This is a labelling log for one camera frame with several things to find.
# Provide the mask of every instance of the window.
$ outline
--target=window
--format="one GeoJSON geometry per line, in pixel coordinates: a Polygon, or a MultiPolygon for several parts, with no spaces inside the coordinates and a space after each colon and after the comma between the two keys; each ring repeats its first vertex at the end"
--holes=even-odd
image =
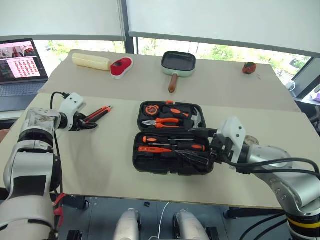
{"type": "Polygon", "coordinates": [[[138,38],[140,55],[163,56],[167,51],[191,53],[197,59],[270,64],[282,81],[291,80],[310,59],[309,56],[198,42],[138,38]]]}
{"type": "Polygon", "coordinates": [[[67,58],[72,49],[125,53],[122,41],[35,40],[34,43],[48,76],[67,58]]]}

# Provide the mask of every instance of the frying pan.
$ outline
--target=frying pan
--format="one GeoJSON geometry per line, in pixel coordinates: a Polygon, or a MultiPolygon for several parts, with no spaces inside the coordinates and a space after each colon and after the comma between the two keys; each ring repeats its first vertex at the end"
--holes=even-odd
{"type": "Polygon", "coordinates": [[[176,90],[178,77],[186,78],[192,75],[196,66],[196,57],[191,53],[167,51],[161,61],[164,74],[172,76],[169,92],[176,90]]]}

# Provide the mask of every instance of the orange pliers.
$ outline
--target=orange pliers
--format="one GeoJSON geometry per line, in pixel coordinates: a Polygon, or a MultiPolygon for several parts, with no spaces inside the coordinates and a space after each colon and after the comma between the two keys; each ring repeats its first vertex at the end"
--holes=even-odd
{"type": "Polygon", "coordinates": [[[147,126],[155,126],[157,129],[162,129],[162,128],[180,128],[181,126],[179,125],[164,125],[164,123],[181,123],[182,120],[178,118],[157,118],[156,120],[147,120],[143,121],[142,124],[147,125],[147,126]]]}

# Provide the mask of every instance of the open toolbox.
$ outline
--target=open toolbox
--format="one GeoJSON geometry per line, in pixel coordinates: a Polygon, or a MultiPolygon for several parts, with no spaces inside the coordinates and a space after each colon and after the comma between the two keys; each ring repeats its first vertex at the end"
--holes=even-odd
{"type": "Polygon", "coordinates": [[[188,130],[205,128],[199,105],[146,101],[140,105],[139,132],[134,139],[133,165],[140,172],[204,175],[214,168],[209,141],[188,130]]]}

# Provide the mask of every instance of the white cable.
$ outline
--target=white cable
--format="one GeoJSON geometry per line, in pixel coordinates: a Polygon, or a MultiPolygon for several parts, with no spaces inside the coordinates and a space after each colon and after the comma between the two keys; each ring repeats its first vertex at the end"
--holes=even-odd
{"type": "Polygon", "coordinates": [[[296,82],[295,81],[292,81],[292,82],[293,82],[293,88],[291,90],[289,90],[289,92],[292,92],[296,88],[296,82]]]}
{"type": "Polygon", "coordinates": [[[168,201],[167,204],[164,206],[163,210],[162,210],[162,214],[161,214],[161,218],[160,218],[160,224],[159,224],[159,233],[158,233],[158,239],[160,239],[160,230],[161,230],[161,222],[162,222],[162,218],[164,216],[164,212],[168,206],[170,202],[168,201]]]}
{"type": "Polygon", "coordinates": [[[151,237],[149,238],[149,240],[151,240],[151,239],[153,239],[153,238],[157,239],[158,237],[157,237],[157,236],[151,236],[151,237]]]}

